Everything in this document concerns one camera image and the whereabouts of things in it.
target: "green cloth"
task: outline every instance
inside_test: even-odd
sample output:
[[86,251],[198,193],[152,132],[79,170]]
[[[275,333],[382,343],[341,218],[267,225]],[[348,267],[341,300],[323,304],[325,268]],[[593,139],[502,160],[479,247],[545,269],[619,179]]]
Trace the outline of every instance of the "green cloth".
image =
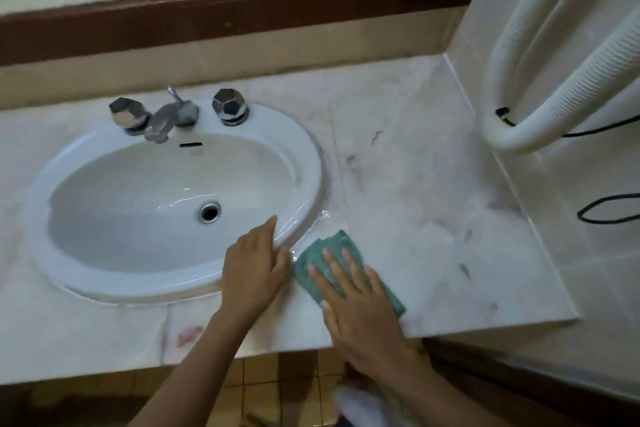
[[[311,295],[311,297],[314,298],[314,301],[316,301],[318,304],[322,300],[322,295],[316,287],[316,284],[314,284],[314,282],[311,280],[311,277],[309,277],[309,272],[307,270],[308,264],[316,266],[316,268],[322,272],[322,275],[324,275],[344,297],[344,292],[342,291],[342,289],[340,289],[340,287],[336,286],[335,280],[331,275],[331,271],[324,261],[324,258],[322,256],[322,251],[324,248],[328,248],[329,250],[331,250],[333,256],[336,258],[338,263],[340,263],[340,266],[347,272],[347,275],[351,274],[349,273],[347,264],[342,258],[343,248],[349,250],[358,267],[360,269],[363,269],[362,255],[356,248],[356,245],[354,245],[351,238],[349,238],[347,233],[344,232],[344,230],[340,230],[334,236],[325,238],[324,240],[317,239],[316,241],[314,241],[304,252],[302,252],[302,254],[298,257],[298,260],[294,262],[293,275],[296,277],[296,280],[298,280],[298,283],[305,288],[305,290]],[[398,300],[398,298],[394,295],[393,292],[389,290],[386,285],[383,284],[383,286],[385,288],[387,297],[396,310],[397,316],[402,316],[406,311],[403,303]]]

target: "wall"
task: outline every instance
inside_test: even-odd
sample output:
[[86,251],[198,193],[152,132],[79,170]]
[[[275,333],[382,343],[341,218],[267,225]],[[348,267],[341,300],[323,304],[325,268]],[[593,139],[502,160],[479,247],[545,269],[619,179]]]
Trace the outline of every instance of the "wall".
[[[446,52],[472,106],[478,103],[493,45],[517,1],[473,0]],[[520,121],[551,95],[639,3],[562,0],[517,70],[513,120]],[[579,129],[639,113],[640,79]],[[508,363],[640,400],[640,221],[602,226],[575,218],[580,208],[599,197],[640,192],[639,136],[636,123],[562,139],[535,155],[501,157],[582,322],[451,339],[492,348]],[[598,212],[598,218],[638,214],[640,199],[636,201],[610,206]]]
[[465,7],[0,67],[0,110],[304,67],[439,54]]

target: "white ceramic sink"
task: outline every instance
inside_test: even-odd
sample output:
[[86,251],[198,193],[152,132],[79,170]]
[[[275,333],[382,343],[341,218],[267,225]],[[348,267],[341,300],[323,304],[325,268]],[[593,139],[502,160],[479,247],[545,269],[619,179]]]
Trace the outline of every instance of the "white ceramic sink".
[[25,207],[26,236],[55,284],[116,303],[210,293],[240,235],[277,214],[276,245],[292,245],[313,223],[324,176],[308,133],[255,104],[243,124],[226,127],[211,106],[196,103],[195,128],[172,130],[168,142],[110,124],[38,175]]

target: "drain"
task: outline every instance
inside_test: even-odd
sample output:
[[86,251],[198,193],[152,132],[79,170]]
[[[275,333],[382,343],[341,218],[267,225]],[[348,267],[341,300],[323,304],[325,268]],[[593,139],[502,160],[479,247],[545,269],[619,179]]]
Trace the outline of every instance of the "drain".
[[207,201],[198,210],[198,221],[201,223],[213,223],[220,218],[222,206],[217,201]]

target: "marble countertop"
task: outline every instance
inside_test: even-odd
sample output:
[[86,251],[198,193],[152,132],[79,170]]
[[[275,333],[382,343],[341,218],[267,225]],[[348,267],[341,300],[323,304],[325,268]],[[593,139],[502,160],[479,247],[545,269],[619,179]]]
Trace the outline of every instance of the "marble countertop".
[[[442,56],[225,82],[294,117],[323,150],[323,217],[294,249],[346,230],[408,311],[411,337],[571,319],[575,310],[520,211]],[[128,95],[151,109],[163,91]],[[178,363],[220,296],[107,306],[51,285],[35,268],[20,210],[36,174],[109,118],[113,98],[0,112],[0,383]],[[330,345],[321,310],[291,282],[239,357]]]

